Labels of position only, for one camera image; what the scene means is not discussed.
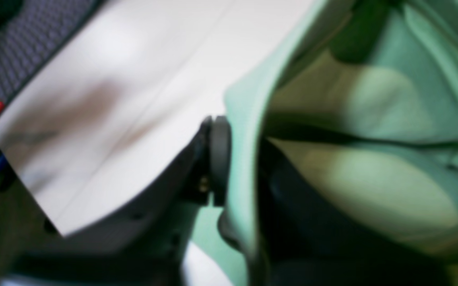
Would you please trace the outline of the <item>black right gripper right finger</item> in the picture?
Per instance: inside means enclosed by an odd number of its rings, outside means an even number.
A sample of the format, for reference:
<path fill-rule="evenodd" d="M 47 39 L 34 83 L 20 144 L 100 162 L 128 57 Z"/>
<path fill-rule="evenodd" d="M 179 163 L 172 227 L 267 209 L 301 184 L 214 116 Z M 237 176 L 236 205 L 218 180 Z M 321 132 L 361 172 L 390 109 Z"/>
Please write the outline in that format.
<path fill-rule="evenodd" d="M 451 286 L 436 259 L 342 214 L 266 139 L 258 156 L 259 215 L 269 286 Z"/>

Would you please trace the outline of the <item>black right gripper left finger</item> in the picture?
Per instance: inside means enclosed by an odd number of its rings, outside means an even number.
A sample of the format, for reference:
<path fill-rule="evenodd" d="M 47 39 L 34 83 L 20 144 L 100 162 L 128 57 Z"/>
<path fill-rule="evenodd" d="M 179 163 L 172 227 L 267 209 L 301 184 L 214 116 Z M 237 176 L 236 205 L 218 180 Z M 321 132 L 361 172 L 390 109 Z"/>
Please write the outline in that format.
<path fill-rule="evenodd" d="M 193 139 L 134 199 L 73 235 L 18 257 L 4 286 L 180 286 L 198 210 L 227 191 L 231 127 L 206 117 Z"/>

